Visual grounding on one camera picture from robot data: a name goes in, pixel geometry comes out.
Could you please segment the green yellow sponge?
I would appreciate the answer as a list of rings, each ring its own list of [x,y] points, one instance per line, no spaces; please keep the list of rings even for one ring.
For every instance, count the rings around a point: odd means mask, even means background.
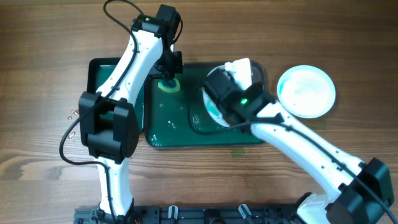
[[[180,82],[174,78],[172,80],[161,80],[158,88],[166,93],[176,93],[180,91]]]

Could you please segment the white plate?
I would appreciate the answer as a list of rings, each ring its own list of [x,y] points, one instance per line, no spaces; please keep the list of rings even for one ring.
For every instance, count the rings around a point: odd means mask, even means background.
[[[336,101],[336,88],[329,75],[311,65],[286,70],[277,82],[276,93],[290,114],[306,119],[327,114]]]
[[[262,66],[258,67],[257,65],[252,64],[251,71],[252,71],[251,74],[252,83],[261,82],[265,86],[265,88],[267,88],[266,76],[263,67]],[[205,90],[202,91],[202,95],[203,95],[203,103],[210,117],[219,125],[224,127],[229,127],[229,124],[224,120],[223,115],[218,110],[215,103],[206,94]]]

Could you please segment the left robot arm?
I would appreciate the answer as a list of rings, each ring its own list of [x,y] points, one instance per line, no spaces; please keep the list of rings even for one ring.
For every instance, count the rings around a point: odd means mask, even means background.
[[[181,52],[172,46],[182,31],[176,8],[161,5],[156,16],[140,14],[131,27],[129,45],[109,78],[94,92],[80,96],[81,143],[97,165],[101,201],[96,220],[134,222],[134,198],[129,188],[129,158],[140,135],[134,104],[150,70],[171,80],[182,73]]]

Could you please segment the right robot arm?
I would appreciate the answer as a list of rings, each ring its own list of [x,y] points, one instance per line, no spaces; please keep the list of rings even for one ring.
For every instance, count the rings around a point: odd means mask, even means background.
[[[260,83],[241,87],[227,72],[215,71],[204,92],[228,127],[242,129],[278,148],[306,171],[325,191],[310,193],[295,209],[305,223],[377,223],[397,218],[388,167],[379,159],[364,162],[303,125],[288,113]]]

